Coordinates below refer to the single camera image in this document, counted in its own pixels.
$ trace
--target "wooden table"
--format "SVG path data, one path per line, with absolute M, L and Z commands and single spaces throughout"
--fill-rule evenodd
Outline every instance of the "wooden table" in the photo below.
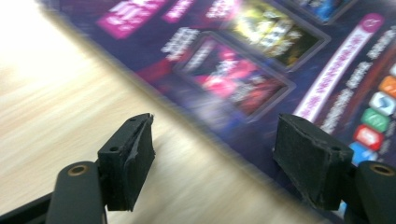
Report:
M 51 192 L 62 168 L 95 161 L 125 120 L 149 112 L 157 157 L 134 212 L 110 223 L 318 221 L 37 3 L 0 8 L 0 214 Z

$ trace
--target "orange app icon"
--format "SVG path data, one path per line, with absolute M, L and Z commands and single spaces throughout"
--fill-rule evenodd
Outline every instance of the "orange app icon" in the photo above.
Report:
M 385 77 L 379 85 L 379 89 L 393 98 L 396 98 L 396 78 L 391 76 Z

